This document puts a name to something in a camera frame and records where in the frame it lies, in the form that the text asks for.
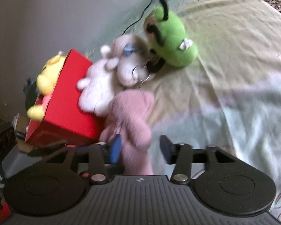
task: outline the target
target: plush toy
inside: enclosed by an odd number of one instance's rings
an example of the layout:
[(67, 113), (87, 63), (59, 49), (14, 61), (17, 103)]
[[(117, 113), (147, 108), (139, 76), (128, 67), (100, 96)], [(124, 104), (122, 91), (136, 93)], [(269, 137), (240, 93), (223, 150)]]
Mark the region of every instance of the plush toy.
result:
[(189, 39), (180, 18), (168, 10), (166, 0), (145, 19), (144, 31), (154, 51), (174, 67), (189, 65), (198, 56), (195, 43)]
[(109, 142), (116, 134), (121, 135), (125, 175), (153, 175), (148, 157), (151, 130), (146, 124), (153, 104), (151, 92), (137, 90), (120, 92), (110, 102), (107, 127), (101, 133), (100, 141)]
[(148, 77), (149, 72), (145, 65), (149, 58), (149, 49), (139, 36), (127, 34), (115, 39), (111, 45), (111, 56), (106, 68), (113, 70), (117, 67), (117, 77), (123, 86), (132, 87)]
[(86, 77), (77, 83), (77, 89), (82, 91), (78, 105), (84, 112), (105, 117), (109, 102), (123, 88), (118, 82), (116, 71), (106, 68), (106, 64), (110, 61), (110, 47), (102, 46), (101, 55), (102, 59), (91, 65)]
[(41, 105), (35, 105), (28, 109), (27, 116), (36, 121), (42, 121), (54, 87), (57, 83), (59, 73), (64, 66), (66, 57), (59, 52), (44, 65), (42, 72), (37, 77), (37, 87), (43, 97)]

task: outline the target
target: metal screw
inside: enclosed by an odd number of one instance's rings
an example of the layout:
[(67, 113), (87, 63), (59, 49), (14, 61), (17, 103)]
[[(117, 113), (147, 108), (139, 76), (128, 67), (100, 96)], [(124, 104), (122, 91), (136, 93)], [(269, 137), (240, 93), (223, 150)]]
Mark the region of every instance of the metal screw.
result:
[(95, 174), (91, 177), (91, 179), (96, 182), (103, 182), (106, 177), (103, 174)]
[(176, 174), (174, 177), (173, 177), (174, 180), (178, 181), (178, 182), (184, 182), (188, 179), (188, 177), (184, 174)]

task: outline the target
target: ribbed plastic surface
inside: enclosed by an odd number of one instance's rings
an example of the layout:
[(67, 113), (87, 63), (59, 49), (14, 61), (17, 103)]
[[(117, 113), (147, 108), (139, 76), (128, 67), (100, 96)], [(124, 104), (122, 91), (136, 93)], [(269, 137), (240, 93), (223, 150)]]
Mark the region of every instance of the ribbed plastic surface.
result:
[(49, 217), (14, 214), (4, 225), (281, 225), (270, 214), (237, 218), (204, 207), (187, 186), (166, 176), (116, 176), (93, 186), (75, 207)]

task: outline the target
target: red cardboard box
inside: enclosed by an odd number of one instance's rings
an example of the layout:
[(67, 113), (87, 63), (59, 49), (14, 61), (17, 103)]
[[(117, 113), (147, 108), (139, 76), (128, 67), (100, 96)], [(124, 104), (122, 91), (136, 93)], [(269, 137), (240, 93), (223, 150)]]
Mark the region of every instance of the red cardboard box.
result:
[(85, 77), (91, 64), (77, 51), (69, 52), (44, 119), (41, 122), (30, 120), (25, 142), (41, 148), (57, 143), (87, 146), (98, 142), (104, 119), (79, 109), (81, 92), (76, 88), (78, 80)]

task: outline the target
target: yellow stuffed animal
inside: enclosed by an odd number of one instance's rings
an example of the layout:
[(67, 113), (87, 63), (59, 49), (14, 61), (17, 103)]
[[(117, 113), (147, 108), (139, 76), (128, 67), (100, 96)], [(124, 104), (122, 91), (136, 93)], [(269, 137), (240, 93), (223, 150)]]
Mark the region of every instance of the yellow stuffed animal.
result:
[(28, 109), (27, 116), (36, 121), (42, 121), (54, 87), (57, 83), (59, 73), (64, 66), (66, 57), (59, 52), (55, 57), (49, 59), (44, 65), (41, 74), (37, 77), (37, 87), (44, 96), (41, 105), (35, 105)]

